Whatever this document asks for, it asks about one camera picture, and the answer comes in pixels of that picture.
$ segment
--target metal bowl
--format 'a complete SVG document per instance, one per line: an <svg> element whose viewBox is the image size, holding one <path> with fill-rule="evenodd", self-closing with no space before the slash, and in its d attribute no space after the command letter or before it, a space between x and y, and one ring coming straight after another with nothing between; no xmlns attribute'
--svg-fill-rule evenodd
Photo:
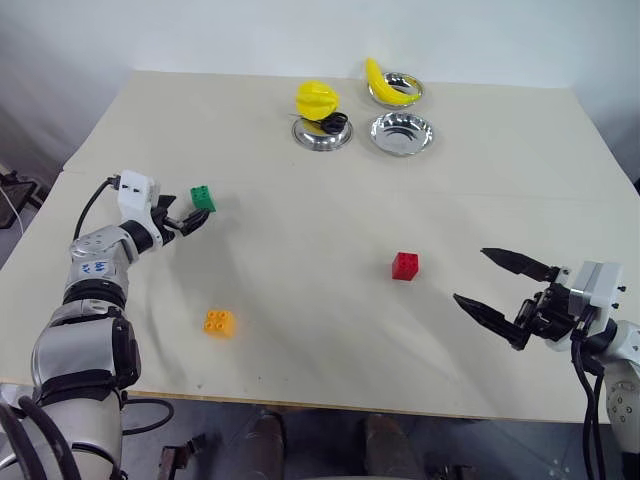
<svg viewBox="0 0 640 480"><path fill-rule="evenodd" d="M411 75L407 75L406 73L398 73L398 72L387 72L383 76L384 76L385 82L387 82L389 85L391 85L393 88L395 88L399 92L407 93L409 95L414 95L417 93L418 95L420 95L420 98L422 98L422 95L424 94L424 86L422 85L420 80L418 80L417 78L412 77ZM407 108L408 106L413 105L418 100L420 100L420 98L418 98L418 100L415 100L410 103L405 103L403 105L393 105L390 103L385 103L381 101L378 97L376 97L376 94L373 92L371 85L367 84L367 88L369 89L369 95L371 95L371 98L373 98L376 101L376 103L379 103L380 105L390 108L392 110L400 110L402 108Z"/></svg>
<svg viewBox="0 0 640 480"><path fill-rule="evenodd" d="M408 112L380 115L371 124L371 140L387 153L404 157L433 141L433 129L424 118Z"/></svg>
<svg viewBox="0 0 640 480"><path fill-rule="evenodd" d="M307 150L332 152L347 144L353 134L351 122L347 122L342 132L335 135L325 133L320 127L305 118L297 119L291 129L293 138Z"/></svg>

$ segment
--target black cable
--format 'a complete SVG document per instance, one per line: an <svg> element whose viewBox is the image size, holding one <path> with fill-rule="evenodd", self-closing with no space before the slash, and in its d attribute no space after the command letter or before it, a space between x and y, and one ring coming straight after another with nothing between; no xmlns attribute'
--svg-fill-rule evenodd
<svg viewBox="0 0 640 480"><path fill-rule="evenodd" d="M602 389L602 381L604 374L596 377L596 383L593 387L593 395L595 397L595 406L593 409L593 444L596 450L596 461L598 462L598 472L601 480L607 479L607 471L604 465L604 452L602 451L602 439L600 438L600 420L598 419L598 407L600 405L600 390Z"/></svg>
<svg viewBox="0 0 640 480"><path fill-rule="evenodd" d="M122 435L123 436L126 436L126 435L137 435L138 433L150 432L151 430L155 430L156 428L160 428L161 426L163 426L165 423L167 423L169 420L171 420L173 418L173 405L171 405L166 400L162 400L160 398L136 398L136 399L133 399L133 400L128 400L127 399L124 402L125 405L131 405L131 404L136 404L136 403L137 404L150 403L150 404L154 404L154 405L162 405L163 407L165 407L169 411L169 413L167 413L167 416L164 417L159 422L152 423L151 425L147 425L146 427L131 428L131 429L128 429L128 430L123 430L122 431Z"/></svg>
<svg viewBox="0 0 640 480"><path fill-rule="evenodd" d="M594 480L595 477L593 476L593 467L591 465L591 448L589 440L591 437L591 425L593 423L593 407L595 399L589 380L587 380L587 376L584 373L580 347L581 343L578 340L571 342L571 362L573 363L578 380L587 395L587 410L585 411L584 423L582 424L582 456L584 458L584 466L587 471L587 478L589 480Z"/></svg>
<svg viewBox="0 0 640 480"><path fill-rule="evenodd" d="M82 209L82 213L80 213L80 217L78 217L78 222L76 223L76 229L73 232L73 239L74 240L76 240L80 236L80 230L82 229L82 222L84 222L84 218L87 216L87 213L89 213L89 209L91 208L93 203L98 199L98 197L100 196L102 191L105 188L107 188L107 186L116 185L116 182L118 181L118 178L119 177L109 177L109 178L107 178L104 182L102 182L100 184L100 186L93 193L93 195L91 195L91 198L89 198L89 201L87 202L87 204Z"/></svg>
<svg viewBox="0 0 640 480"><path fill-rule="evenodd" d="M81 480L80 471L69 444L51 417L29 397L20 397L18 404L47 439L58 462L58 467L60 467L62 478L64 480Z"/></svg>
<svg viewBox="0 0 640 480"><path fill-rule="evenodd" d="M320 120L320 128L329 135L337 135L344 130L348 121L349 117L344 113L333 112Z"/></svg>
<svg viewBox="0 0 640 480"><path fill-rule="evenodd" d="M20 410L19 408L16 408L13 405L9 405L9 408L11 409L13 414L16 416L16 418L19 418L20 420L22 420L23 418L26 417L24 412L22 410Z"/></svg>
<svg viewBox="0 0 640 480"><path fill-rule="evenodd" d="M7 434L13 453L26 480L46 480L47 475L24 427L5 402L0 402L0 425Z"/></svg>

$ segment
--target orange lego brick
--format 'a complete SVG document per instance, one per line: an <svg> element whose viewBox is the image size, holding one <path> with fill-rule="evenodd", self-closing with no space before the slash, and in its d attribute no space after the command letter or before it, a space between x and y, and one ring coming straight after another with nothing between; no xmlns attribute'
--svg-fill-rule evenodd
<svg viewBox="0 0 640 480"><path fill-rule="evenodd" d="M209 310L203 330L215 337L231 338L235 333L236 321L228 310Z"/></svg>

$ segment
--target banana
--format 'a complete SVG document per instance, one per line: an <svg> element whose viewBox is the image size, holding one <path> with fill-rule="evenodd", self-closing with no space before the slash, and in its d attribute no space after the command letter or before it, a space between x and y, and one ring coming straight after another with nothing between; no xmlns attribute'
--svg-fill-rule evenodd
<svg viewBox="0 0 640 480"><path fill-rule="evenodd" d="M413 103L420 98L420 94L408 95L402 93L389 85L380 71L380 67L373 58L367 58L365 63L367 81L371 90L381 102L390 105L406 105Z"/></svg>

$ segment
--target red lego brick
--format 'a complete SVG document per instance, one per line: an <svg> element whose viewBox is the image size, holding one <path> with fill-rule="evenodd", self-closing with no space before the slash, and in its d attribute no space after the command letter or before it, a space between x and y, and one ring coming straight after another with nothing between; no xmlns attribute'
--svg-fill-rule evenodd
<svg viewBox="0 0 640 480"><path fill-rule="evenodd" d="M394 280L411 280L418 273L418 254L398 252L391 265L391 278Z"/></svg>

